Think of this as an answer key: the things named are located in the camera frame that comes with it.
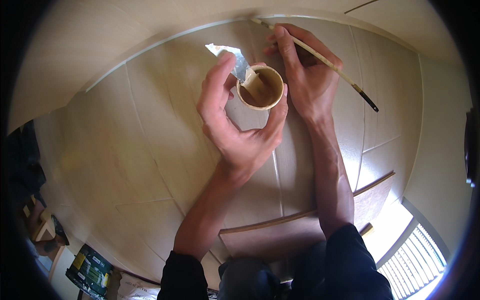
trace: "metal blade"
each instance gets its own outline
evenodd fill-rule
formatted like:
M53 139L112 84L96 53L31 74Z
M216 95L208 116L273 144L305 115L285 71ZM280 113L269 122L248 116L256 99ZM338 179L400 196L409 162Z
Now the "metal blade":
M233 68L233 71L231 73L240 81L241 84L245 82L245 74L247 72L247 69L250 68L250 65L241 54L240 49L233 48L230 46L216 46L214 44L205 45L205 47L207 47L207 49L210 50L210 52L215 54L215 56L218 56L223 51L228 51L235 54L235 58L237 59L237 62L235 63L235 67Z

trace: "black sleeve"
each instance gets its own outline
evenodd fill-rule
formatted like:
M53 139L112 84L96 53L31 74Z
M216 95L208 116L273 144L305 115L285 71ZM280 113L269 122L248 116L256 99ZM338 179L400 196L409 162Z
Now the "black sleeve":
M325 287L331 299L393 299L388 280L379 272L353 225L327 241Z
M158 298L208 299L207 286L204 268L196 258L171 251L163 267Z

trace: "brush handle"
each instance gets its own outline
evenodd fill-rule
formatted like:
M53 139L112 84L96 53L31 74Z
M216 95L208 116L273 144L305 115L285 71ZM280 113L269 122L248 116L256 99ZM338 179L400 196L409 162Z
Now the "brush handle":
M268 29L271 29L271 30L274 30L275 27L273 27L272 25L270 25L269 23L267 22L264 22L262 20L259 20L259 19L250 19L252 20L253 22L257 23L257 24L260 24ZM353 82L353 80L350 79L350 77L348 77L345 73L343 73L341 70L339 70L334 64L331 63L331 61L329 61L327 58L325 58L325 56L323 56L322 54L318 53L315 49L313 49L312 47L308 46L307 44L305 44L304 42L300 41L299 39L297 39L296 37L292 36L292 40L295 44L299 45L300 47L304 48L305 50L307 50L309 53L311 53L313 56L315 56L316 58L318 58L321 62L323 62L325 65L327 65L330 69L332 69L333 71L335 71L338 75L340 75L340 77L342 77L346 82L348 82L349 85L351 85L359 94L360 96L362 96L363 99L365 99L365 101L372 107L372 109L376 112L378 112L378 107L373 103L373 101L370 100L370 98L368 98L368 96L365 94L364 91L362 91L362 89L355 83Z

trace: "small cup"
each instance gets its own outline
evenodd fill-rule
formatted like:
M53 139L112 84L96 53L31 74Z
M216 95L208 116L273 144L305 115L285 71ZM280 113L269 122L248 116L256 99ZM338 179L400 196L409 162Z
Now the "small cup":
M283 79L280 74L278 74L275 69L263 66L263 65L253 65L251 66L252 70L255 73L259 74L260 80L271 89L272 96L267 100L267 103L264 103L261 106L255 105L250 93L245 89L244 86L240 84L240 81L237 80L237 94L239 95L240 100L247 107L254 110L267 110L274 107L282 98L283 95Z

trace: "light wood flooring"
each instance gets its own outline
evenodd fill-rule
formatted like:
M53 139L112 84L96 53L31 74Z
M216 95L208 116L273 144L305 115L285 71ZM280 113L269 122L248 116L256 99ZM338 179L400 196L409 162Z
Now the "light wood flooring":
M395 171L387 202L402 196L415 160L422 117L418 55L376 34L329 21L277 18L312 31L344 63L344 72L379 107L375 113L340 81L335 130L353 191ZM284 75L267 57L266 28L238 21L161 44L121 65L66 107L35 119L47 183L42 194L72 241L86 242L113 265L159 282L177 228L220 156L204 137L195 105L216 58L205 44L242 49ZM226 111L243 130L263 127L268 111L237 97ZM224 228L314 208L311 142L291 102L283 142L235 196ZM202 260L209 286L228 256L220 240Z

